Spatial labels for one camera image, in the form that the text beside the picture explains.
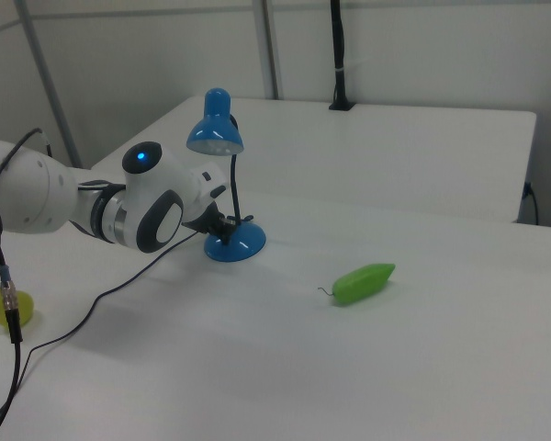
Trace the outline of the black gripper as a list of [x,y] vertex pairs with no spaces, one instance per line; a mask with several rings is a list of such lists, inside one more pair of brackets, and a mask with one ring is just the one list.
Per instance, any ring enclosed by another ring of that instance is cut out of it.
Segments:
[[183,221],[182,225],[195,232],[210,232],[222,245],[228,245],[239,222],[236,216],[223,215],[217,203],[211,202],[201,215],[193,220]]

